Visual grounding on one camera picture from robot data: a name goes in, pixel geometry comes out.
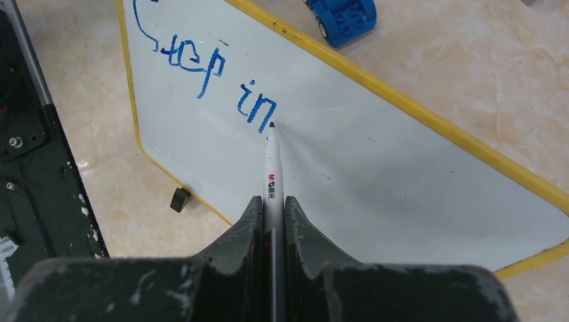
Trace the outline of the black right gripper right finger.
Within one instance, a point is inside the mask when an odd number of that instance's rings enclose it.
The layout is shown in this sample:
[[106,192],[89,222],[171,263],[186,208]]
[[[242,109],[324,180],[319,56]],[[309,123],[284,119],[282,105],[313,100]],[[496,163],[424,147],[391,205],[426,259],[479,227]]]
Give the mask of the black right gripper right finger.
[[284,203],[290,321],[517,321],[478,266],[365,264],[337,247],[295,197]]

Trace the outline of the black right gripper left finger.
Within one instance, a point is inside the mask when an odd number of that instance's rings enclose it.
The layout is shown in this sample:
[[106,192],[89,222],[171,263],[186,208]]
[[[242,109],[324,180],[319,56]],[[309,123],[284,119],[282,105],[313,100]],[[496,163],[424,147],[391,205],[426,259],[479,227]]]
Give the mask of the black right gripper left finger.
[[261,321],[262,199],[186,258],[52,258],[20,282],[4,321]]

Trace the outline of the blue white marker pen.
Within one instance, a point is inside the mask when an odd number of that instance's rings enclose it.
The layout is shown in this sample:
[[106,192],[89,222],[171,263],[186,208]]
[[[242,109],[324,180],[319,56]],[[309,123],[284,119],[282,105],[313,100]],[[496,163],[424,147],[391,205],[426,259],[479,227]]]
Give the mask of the blue white marker pen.
[[274,122],[266,136],[263,194],[264,250],[268,264],[268,314],[271,321],[287,320],[284,191],[280,143]]

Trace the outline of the yellow-framed whiteboard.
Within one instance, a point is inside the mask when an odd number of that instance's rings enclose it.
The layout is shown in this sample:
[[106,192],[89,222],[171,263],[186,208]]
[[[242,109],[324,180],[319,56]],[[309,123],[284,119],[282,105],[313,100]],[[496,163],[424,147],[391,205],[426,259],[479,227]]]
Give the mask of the yellow-framed whiteboard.
[[251,1],[119,1],[136,139],[227,222],[284,193],[362,262],[508,278],[568,255],[568,195]]

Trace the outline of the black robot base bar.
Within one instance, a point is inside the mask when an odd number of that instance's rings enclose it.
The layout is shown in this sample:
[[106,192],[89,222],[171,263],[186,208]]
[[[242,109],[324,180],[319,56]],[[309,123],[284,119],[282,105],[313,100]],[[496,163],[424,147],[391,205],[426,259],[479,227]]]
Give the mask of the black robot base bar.
[[1,2],[1,305],[36,263],[108,251],[15,1]]

